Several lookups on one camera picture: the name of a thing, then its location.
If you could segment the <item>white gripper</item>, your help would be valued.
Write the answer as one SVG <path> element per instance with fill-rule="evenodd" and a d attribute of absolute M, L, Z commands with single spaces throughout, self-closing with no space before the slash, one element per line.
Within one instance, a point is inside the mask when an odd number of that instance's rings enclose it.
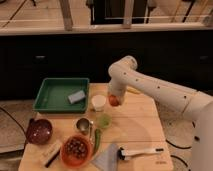
<path fill-rule="evenodd" d="M 120 105 L 124 102 L 124 95 L 126 92 L 126 86 L 124 84 L 119 83 L 118 81 L 115 81 L 114 79 L 111 79 L 108 84 L 108 96 L 114 95 L 119 100 Z"/>

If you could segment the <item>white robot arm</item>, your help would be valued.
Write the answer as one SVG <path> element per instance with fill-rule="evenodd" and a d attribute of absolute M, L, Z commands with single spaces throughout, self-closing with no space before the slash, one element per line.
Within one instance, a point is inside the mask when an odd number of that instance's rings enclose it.
<path fill-rule="evenodd" d="M 136 69 L 137 61 L 132 56 L 125 56 L 110 65 L 110 105 L 122 105 L 127 87 L 131 86 L 168 108 L 180 112 L 186 119 L 195 123 L 189 171 L 213 171 L 213 96 L 144 75 Z"/>

